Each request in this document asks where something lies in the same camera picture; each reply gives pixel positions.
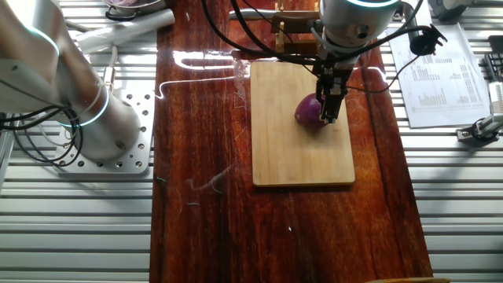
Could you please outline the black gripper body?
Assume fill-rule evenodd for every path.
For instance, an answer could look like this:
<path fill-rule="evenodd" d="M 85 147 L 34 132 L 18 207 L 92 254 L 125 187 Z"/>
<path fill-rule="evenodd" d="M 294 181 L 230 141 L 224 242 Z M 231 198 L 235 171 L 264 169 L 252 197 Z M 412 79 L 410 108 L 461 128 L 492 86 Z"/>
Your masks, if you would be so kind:
<path fill-rule="evenodd" d="M 346 85 L 356 65 L 356 58 L 352 57 L 334 64 L 322 64 L 320 60 L 314 65 L 314 74 L 318 85 Z"/>

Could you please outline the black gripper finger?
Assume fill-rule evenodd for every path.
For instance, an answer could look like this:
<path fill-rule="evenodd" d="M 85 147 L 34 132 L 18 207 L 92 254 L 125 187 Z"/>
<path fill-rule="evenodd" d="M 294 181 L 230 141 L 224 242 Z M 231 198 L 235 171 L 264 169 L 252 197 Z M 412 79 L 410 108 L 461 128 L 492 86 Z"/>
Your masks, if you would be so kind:
<path fill-rule="evenodd" d="M 346 94 L 347 88 L 344 84 L 321 83 L 321 121 L 325 123 L 336 122 Z"/>
<path fill-rule="evenodd" d="M 318 78 L 316 82 L 316 99 L 321 105 L 320 117 L 325 116 L 325 87 L 322 78 Z"/>

